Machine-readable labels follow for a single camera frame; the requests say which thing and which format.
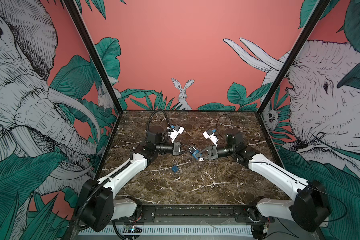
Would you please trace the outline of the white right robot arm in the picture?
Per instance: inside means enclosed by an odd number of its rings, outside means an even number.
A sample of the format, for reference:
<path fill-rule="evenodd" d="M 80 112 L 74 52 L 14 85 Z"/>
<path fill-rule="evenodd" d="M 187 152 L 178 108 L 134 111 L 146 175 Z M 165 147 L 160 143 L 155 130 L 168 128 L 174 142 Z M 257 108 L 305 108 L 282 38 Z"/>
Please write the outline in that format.
<path fill-rule="evenodd" d="M 293 221 L 311 233 L 319 227 L 327 226 L 331 210 L 328 194 L 322 183 L 308 181 L 270 161 L 259 151 L 246 145 L 243 134 L 239 131 L 228 132 L 225 146 L 218 146 L 214 130 L 205 131 L 203 136 L 211 140 L 213 145 L 198 152 L 198 158 L 217 160 L 231 156 L 238 164 L 260 174 L 289 197 L 287 201 L 260 198 L 255 202 L 255 213 L 262 217 Z"/>

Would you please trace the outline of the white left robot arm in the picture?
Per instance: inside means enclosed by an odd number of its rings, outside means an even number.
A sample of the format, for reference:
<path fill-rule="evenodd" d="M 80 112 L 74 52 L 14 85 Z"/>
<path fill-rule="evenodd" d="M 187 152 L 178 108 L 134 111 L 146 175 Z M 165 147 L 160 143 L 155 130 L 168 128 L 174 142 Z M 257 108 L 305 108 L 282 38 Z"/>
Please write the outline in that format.
<path fill-rule="evenodd" d="M 130 157 L 116 170 L 100 178 L 88 180 L 82 186 L 73 229 L 76 232 L 91 228 L 96 232 L 103 230 L 113 220 L 134 217 L 141 218 L 139 201 L 133 198 L 116 200 L 118 192 L 138 173 L 146 169 L 159 154 L 179 156 L 184 154 L 181 143 L 176 142 L 178 135 L 185 129 L 179 125 L 167 128 L 170 142 L 161 139 L 163 128 L 153 126 L 147 130 L 145 141 L 133 149 Z"/>

